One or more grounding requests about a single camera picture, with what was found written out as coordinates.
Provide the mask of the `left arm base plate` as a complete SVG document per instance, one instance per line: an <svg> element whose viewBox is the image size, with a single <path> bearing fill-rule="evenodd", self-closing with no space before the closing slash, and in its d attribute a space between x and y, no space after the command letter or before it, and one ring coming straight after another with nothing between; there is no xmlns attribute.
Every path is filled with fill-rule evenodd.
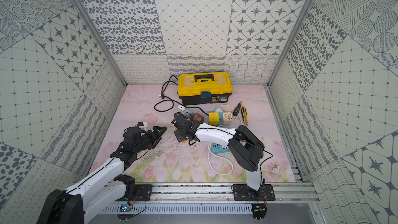
<svg viewBox="0 0 398 224"><path fill-rule="evenodd" d="M136 184L135 185L135 201L150 201L153 185L151 184Z"/></svg>

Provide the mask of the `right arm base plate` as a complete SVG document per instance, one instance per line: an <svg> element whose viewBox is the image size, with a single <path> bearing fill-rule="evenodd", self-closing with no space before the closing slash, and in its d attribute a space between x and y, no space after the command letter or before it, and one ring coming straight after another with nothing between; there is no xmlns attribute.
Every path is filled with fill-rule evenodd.
<svg viewBox="0 0 398 224"><path fill-rule="evenodd" d="M235 201L275 201L275 192L271 184L262 184L255 191L246 184L233 184L231 186Z"/></svg>

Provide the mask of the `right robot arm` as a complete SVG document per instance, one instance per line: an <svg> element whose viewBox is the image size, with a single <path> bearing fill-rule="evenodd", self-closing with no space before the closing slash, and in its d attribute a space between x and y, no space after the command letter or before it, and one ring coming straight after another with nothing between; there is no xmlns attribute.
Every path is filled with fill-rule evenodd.
<svg viewBox="0 0 398 224"><path fill-rule="evenodd" d="M259 191L263 183L260 160L265 153L264 144L247 128L239 125L236 129L226 129L207 123L191 122L182 114L174 114L172 121L178 142L209 142L227 146L239 166L246 170L246 185Z"/></svg>

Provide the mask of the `teal USB power strip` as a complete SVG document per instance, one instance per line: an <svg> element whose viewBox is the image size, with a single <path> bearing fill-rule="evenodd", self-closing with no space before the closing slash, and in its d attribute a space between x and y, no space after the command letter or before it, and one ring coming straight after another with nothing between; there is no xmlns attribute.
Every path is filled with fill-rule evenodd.
<svg viewBox="0 0 398 224"><path fill-rule="evenodd" d="M225 152L230 152L229 148L226 146L222 146L219 144L211 144L211 152L213 154L220 154L220 153L225 153Z"/></svg>

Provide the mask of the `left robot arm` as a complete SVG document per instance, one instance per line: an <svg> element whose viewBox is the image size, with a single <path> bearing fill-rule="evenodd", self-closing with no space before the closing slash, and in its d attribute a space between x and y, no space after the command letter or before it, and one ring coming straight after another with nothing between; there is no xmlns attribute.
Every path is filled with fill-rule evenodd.
<svg viewBox="0 0 398 224"><path fill-rule="evenodd" d="M122 200L132 207L135 200L145 200L136 187L135 178L125 175L137 155L154 149L166 132L154 126L146 131L142 123L123 132L123 141L110 158L94 172L64 190L51 192L38 218L39 224L87 224L111 203Z"/></svg>

